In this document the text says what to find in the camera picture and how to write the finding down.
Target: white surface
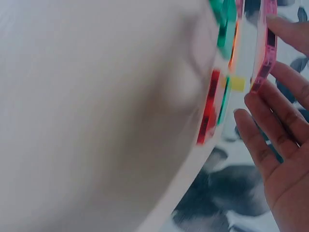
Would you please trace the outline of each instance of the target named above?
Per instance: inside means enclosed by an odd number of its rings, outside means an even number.
[[[199,8],[0,1],[0,231],[130,232],[144,221],[199,124],[206,93],[180,52]]]

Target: leaf pattern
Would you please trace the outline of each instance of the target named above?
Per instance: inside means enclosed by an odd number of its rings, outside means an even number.
[[[308,57],[299,57],[299,58],[295,59],[291,63],[290,66],[295,71],[301,73],[304,70],[304,68],[306,67],[308,61],[309,61]]]
[[[307,22],[308,21],[307,13],[306,13],[304,7],[302,7],[302,6],[300,6],[298,8],[297,16],[298,16],[299,22]]]

